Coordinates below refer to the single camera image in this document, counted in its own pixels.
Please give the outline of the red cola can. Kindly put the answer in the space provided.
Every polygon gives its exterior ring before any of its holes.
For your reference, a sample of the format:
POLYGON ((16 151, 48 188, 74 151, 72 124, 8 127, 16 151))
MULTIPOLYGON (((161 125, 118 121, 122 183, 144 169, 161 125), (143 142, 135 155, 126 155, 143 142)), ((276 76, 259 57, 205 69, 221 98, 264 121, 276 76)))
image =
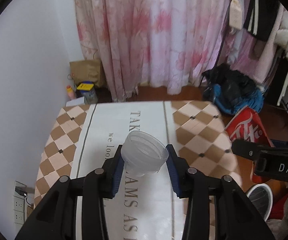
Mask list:
POLYGON ((284 148, 285 142, 270 140, 259 114, 252 108, 241 108, 225 128, 231 142, 236 139, 254 142, 267 147, 284 148))

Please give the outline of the clear plastic cup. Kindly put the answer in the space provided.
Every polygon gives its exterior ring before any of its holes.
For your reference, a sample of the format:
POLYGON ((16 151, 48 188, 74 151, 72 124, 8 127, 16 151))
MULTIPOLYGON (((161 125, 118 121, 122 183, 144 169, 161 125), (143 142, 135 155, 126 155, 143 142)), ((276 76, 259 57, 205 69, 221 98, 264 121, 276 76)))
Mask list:
POLYGON ((137 177, 159 172, 168 156, 162 142, 141 131, 130 132, 121 147, 126 171, 137 177))

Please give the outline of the white round trash bin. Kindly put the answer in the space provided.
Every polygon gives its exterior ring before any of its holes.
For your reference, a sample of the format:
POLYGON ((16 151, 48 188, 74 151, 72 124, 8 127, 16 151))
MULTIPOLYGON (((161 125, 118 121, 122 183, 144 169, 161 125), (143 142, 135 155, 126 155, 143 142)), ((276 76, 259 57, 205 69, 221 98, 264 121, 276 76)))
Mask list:
POLYGON ((267 184, 256 184, 248 189, 247 197, 265 221, 268 220, 273 206, 273 192, 267 184))

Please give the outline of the red blanket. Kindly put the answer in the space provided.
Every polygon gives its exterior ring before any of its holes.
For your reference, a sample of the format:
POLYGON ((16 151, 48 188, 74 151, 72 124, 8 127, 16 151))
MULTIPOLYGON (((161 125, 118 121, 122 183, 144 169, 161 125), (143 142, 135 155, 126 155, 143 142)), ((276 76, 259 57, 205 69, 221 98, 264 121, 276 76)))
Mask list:
POLYGON ((288 191, 283 197, 273 202, 273 206, 269 215, 269 219, 282 219, 284 216, 284 205, 288 199, 288 191))

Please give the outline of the black charger plug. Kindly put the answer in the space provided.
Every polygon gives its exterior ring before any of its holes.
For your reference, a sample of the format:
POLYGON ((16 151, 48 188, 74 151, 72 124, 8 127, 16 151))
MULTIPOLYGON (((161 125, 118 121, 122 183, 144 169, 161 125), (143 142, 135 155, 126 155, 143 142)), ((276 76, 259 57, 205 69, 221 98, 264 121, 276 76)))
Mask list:
POLYGON ((22 187, 19 186, 15 187, 15 192, 24 198, 27 198, 28 196, 28 193, 22 187))

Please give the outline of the blue and black clothes pile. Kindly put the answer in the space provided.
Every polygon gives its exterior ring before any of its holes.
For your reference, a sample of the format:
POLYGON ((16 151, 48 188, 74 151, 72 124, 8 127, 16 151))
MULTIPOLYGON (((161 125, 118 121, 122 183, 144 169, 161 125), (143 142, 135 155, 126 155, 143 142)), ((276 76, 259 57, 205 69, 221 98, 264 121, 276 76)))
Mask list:
POLYGON ((238 70, 222 63, 202 73, 206 80, 203 99, 212 102, 223 113, 235 115, 245 106, 260 112, 264 105, 263 94, 256 83, 238 70))

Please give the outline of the checkered tablecloth with text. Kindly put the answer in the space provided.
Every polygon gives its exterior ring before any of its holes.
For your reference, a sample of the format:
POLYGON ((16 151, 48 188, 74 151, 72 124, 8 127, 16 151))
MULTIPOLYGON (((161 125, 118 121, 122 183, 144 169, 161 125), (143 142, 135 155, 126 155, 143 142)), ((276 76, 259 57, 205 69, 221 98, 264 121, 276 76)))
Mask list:
POLYGON ((216 106, 205 101, 99 103, 64 107, 42 153, 34 202, 61 176, 86 176, 122 149, 119 191, 104 201, 110 239, 181 239, 187 200, 173 191, 166 146, 203 174, 242 184, 216 106))

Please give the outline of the orange cap bottle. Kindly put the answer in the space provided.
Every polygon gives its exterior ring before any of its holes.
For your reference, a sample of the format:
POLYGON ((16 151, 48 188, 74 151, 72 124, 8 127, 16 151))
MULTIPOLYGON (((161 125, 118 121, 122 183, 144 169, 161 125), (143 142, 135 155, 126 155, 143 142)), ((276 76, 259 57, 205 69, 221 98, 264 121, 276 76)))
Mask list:
POLYGON ((70 85, 67 85, 66 90, 67 90, 67 94, 70 100, 76 99, 75 92, 70 85))

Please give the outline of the yellow lid blue tin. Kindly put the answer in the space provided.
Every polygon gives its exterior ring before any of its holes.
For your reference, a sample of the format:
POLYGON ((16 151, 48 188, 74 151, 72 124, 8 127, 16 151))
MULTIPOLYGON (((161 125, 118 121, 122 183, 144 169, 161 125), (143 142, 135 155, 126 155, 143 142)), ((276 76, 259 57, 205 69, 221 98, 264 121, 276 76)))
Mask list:
POLYGON ((84 96, 88 104, 98 103, 95 86, 91 81, 81 82, 77 86, 76 92, 81 94, 81 96, 84 96))

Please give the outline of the clothes rack with coats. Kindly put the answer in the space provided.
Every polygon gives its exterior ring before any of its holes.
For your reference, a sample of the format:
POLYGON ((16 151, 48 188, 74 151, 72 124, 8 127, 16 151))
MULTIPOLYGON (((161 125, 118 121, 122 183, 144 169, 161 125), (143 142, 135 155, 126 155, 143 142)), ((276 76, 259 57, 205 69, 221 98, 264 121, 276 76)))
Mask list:
POLYGON ((232 0, 241 29, 226 34, 221 62, 251 78, 268 103, 288 89, 288 11, 279 0, 232 0))

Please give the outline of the pink floral curtain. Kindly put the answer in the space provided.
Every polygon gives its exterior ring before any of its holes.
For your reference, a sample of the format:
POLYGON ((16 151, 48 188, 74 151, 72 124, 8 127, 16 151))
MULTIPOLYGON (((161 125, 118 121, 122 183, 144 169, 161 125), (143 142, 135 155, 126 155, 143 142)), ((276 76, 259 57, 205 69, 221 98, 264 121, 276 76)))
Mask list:
POLYGON ((74 0, 83 56, 100 59, 111 97, 140 85, 179 94, 213 68, 230 0, 74 0))

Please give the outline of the brown paper bag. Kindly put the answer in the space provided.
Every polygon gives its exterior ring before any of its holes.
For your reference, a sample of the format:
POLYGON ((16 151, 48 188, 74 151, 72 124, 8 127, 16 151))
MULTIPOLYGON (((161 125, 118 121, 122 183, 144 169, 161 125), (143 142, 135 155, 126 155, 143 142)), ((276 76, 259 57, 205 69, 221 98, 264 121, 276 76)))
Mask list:
POLYGON ((70 72, 76 85, 84 81, 90 81, 96 87, 107 86, 102 62, 99 59, 72 61, 70 62, 70 72))

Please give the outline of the white wall power strip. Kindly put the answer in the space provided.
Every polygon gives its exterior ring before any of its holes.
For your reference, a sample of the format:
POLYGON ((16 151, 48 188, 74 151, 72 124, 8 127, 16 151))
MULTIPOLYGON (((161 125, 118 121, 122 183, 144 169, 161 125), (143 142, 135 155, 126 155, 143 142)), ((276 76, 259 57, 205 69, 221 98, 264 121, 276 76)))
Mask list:
MULTIPOLYGON (((25 184, 15 181, 16 186, 22 187, 27 192, 25 184)), ((23 225, 27 217, 27 198, 20 196, 15 191, 13 193, 13 210, 15 224, 23 225)))

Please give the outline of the white box by wall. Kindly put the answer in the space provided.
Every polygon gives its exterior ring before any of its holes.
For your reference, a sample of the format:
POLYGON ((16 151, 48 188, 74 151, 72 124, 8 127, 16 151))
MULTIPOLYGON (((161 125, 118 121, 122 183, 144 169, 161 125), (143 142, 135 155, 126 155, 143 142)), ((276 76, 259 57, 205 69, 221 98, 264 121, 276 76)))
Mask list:
POLYGON ((86 99, 83 96, 83 97, 68 101, 66 103, 66 107, 80 106, 80 105, 86 105, 86 104, 87 104, 86 99))

